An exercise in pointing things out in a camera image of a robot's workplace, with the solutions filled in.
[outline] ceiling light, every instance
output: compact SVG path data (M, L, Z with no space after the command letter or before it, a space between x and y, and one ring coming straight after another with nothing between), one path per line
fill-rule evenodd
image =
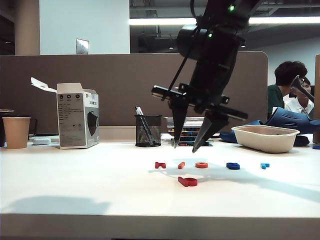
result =
M319 16L251 17L249 24L319 24Z
M186 25L196 24L197 21L192 17L185 18L132 18L129 19L130 25Z
M129 24L142 25L187 25L196 24L196 19L185 18L132 18ZM251 17L249 24L319 24L320 16L280 16L280 17Z

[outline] man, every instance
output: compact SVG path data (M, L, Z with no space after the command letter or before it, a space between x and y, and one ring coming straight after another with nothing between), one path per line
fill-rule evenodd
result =
M301 78L301 86L304 87L309 93L311 93L310 81L307 77ZM288 100L284 103L284 109L295 113L304 113L310 118L310 112L314 108L314 103L298 89L293 89L292 93L296 95L296 98Z
M283 97L290 93L292 81L297 75L304 77L307 72L306 66L300 61L285 61L275 69L275 84L268 86L268 118L270 118L274 107L285 108Z

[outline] green shirt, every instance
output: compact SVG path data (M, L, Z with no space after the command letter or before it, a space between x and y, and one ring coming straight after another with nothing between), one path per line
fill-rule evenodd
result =
M277 85L268 86L268 105L267 112L272 113L273 107L285 108L285 102L280 88Z

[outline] product box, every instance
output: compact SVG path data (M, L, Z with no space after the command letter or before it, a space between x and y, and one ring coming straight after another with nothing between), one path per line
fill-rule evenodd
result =
M31 78L31 84L56 93L60 149L85 149L99 142L99 96L81 83L58 83L57 90Z

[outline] stack of books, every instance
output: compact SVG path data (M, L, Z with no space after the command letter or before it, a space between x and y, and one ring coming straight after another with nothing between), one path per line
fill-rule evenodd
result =
M166 119L166 126L169 128L168 133L172 136L171 144L174 144L173 136L175 135L175 125L173 117L164 117ZM199 133L200 127L204 122L203 116L189 116L185 118L180 141L178 146L193 146L195 139ZM211 144L206 141L203 146L211 146Z

